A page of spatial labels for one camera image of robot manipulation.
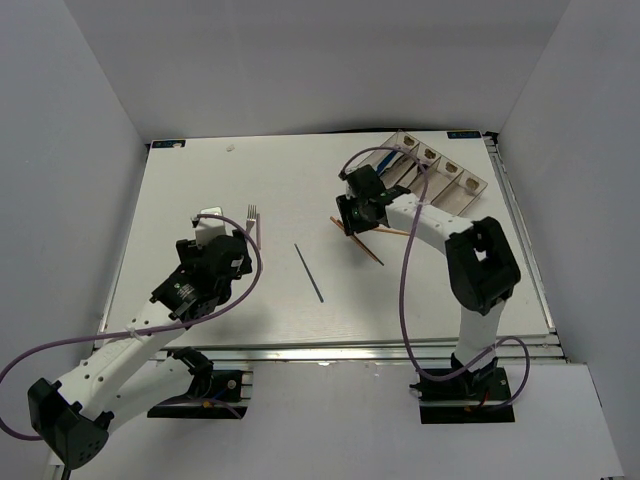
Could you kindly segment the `orange chopstick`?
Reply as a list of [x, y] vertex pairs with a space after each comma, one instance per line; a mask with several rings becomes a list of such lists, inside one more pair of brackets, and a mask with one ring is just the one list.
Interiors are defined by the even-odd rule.
[[[330, 216], [330, 217], [329, 217], [329, 219], [330, 219], [330, 221], [331, 221], [335, 226], [337, 226], [337, 227], [338, 227], [338, 228], [339, 228], [339, 229], [340, 229], [340, 230], [341, 230], [341, 231], [346, 235], [346, 228], [345, 228], [345, 226], [343, 225], [343, 223], [342, 223], [342, 221], [341, 221], [341, 220], [338, 220], [338, 219], [336, 219], [336, 218], [335, 218], [335, 217], [333, 217], [333, 216]], [[362, 241], [361, 241], [361, 240], [360, 240], [356, 235], [348, 236], [348, 238], [350, 238], [350, 239], [351, 239], [351, 241], [352, 241], [356, 246], [358, 246], [358, 247], [359, 247], [359, 248], [360, 248], [360, 249], [365, 253], [364, 248], [365, 248], [365, 246], [366, 246], [366, 245], [365, 245], [365, 244], [364, 244], [364, 243], [363, 243], [363, 242], [362, 242]]]

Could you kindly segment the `blue knife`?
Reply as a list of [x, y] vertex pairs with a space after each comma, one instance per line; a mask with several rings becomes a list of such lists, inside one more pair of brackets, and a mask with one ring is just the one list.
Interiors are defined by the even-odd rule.
[[389, 151], [376, 167], [376, 173], [381, 176], [393, 163], [401, 157], [398, 151]]

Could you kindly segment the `orange chopstick crosswise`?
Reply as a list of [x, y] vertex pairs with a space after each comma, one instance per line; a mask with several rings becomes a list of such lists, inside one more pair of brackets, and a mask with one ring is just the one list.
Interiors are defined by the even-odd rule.
[[409, 236], [410, 234], [401, 230], [394, 230], [394, 229], [386, 229], [386, 228], [375, 228], [373, 229], [373, 231], [375, 232], [379, 232], [379, 233], [385, 233], [385, 234], [393, 234], [393, 235], [400, 235], [400, 236]]

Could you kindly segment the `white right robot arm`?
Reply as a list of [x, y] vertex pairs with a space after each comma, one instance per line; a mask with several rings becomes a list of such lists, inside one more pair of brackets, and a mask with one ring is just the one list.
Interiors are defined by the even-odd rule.
[[[405, 349], [421, 377], [451, 382], [461, 397], [484, 391], [496, 368], [494, 353], [500, 317], [521, 280], [521, 271], [501, 224], [492, 217], [470, 220], [449, 214], [403, 186], [387, 188], [370, 165], [339, 178], [346, 193], [336, 198], [347, 236], [385, 226], [409, 234], [402, 260], [399, 321]], [[460, 328], [451, 371], [437, 376], [422, 369], [410, 345], [406, 322], [407, 272], [416, 240], [444, 255], [450, 289], [460, 304]]]

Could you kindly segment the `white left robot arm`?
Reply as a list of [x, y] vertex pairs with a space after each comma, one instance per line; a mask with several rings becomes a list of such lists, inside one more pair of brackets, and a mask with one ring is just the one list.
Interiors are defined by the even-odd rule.
[[220, 384], [212, 362], [193, 347], [172, 353], [155, 374], [133, 378], [182, 335], [187, 322], [226, 303], [232, 282], [252, 271], [240, 230], [199, 233], [178, 241], [176, 250], [178, 267], [152, 291], [121, 338], [106, 341], [55, 382], [40, 379], [28, 390], [33, 428], [69, 470], [90, 462], [110, 434], [135, 416], [174, 397], [203, 398]]

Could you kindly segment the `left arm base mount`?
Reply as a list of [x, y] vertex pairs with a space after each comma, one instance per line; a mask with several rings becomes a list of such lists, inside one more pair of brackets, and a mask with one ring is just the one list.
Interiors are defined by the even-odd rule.
[[218, 368], [202, 352], [185, 347], [170, 350], [167, 359], [181, 361], [192, 377], [188, 389], [151, 408], [150, 419], [242, 420], [251, 398], [253, 373]]

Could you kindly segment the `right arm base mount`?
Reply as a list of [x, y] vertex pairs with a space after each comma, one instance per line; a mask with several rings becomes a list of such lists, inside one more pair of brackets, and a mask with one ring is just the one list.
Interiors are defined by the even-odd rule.
[[514, 423], [511, 405], [499, 407], [511, 398], [506, 371], [498, 367], [476, 386], [470, 388], [459, 376], [446, 382], [419, 377], [409, 385], [418, 399], [423, 425], [463, 425]]

